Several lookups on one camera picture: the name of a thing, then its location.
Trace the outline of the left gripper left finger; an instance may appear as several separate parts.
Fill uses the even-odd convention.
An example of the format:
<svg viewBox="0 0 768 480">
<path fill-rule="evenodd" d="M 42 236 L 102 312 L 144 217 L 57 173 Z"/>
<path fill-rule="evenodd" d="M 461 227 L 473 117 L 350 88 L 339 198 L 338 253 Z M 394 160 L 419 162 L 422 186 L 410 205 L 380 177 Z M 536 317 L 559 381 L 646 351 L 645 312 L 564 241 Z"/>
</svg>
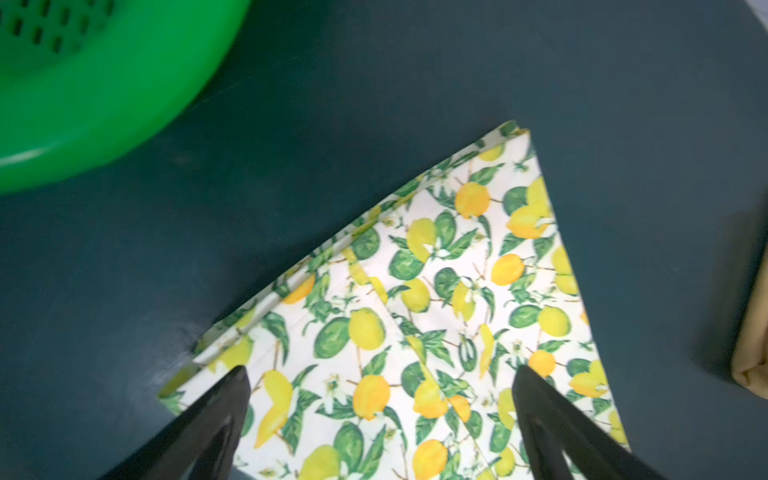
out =
<svg viewBox="0 0 768 480">
<path fill-rule="evenodd" d="M 251 395 L 237 366 L 106 479 L 227 479 Z"/>
</svg>

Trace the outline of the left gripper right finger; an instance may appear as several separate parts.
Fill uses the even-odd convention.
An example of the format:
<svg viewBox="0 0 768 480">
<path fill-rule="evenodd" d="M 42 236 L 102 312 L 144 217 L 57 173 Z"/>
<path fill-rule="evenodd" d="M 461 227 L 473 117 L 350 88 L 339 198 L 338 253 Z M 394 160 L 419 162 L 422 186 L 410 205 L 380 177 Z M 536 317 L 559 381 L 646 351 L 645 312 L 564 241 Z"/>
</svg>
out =
<svg viewBox="0 0 768 480">
<path fill-rule="evenodd" d="M 617 444 L 530 367 L 518 368 L 512 396 L 536 479 L 571 479 L 567 460 L 587 479 L 662 477 Z"/>
</svg>

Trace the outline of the floral patterned skirt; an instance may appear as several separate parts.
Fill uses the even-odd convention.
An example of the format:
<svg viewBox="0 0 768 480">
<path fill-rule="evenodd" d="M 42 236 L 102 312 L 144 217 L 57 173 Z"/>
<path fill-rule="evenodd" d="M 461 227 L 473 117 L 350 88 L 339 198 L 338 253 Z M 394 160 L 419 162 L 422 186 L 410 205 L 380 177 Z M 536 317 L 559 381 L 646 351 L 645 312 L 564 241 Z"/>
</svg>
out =
<svg viewBox="0 0 768 480">
<path fill-rule="evenodd" d="M 413 178 L 217 321 L 160 391 L 235 367 L 251 479 L 528 479 L 530 367 L 625 444 L 530 132 L 509 121 Z"/>
</svg>

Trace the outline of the yellow skirt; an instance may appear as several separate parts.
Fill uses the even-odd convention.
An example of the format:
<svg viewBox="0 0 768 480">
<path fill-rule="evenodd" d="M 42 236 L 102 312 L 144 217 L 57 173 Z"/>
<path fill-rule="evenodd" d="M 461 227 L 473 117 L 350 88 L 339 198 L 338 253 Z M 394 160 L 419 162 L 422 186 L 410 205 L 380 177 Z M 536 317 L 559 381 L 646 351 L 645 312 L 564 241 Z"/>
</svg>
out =
<svg viewBox="0 0 768 480">
<path fill-rule="evenodd" d="M 767 249 L 764 249 L 731 359 L 732 378 L 739 385 L 763 399 L 768 398 L 767 254 Z"/>
</svg>

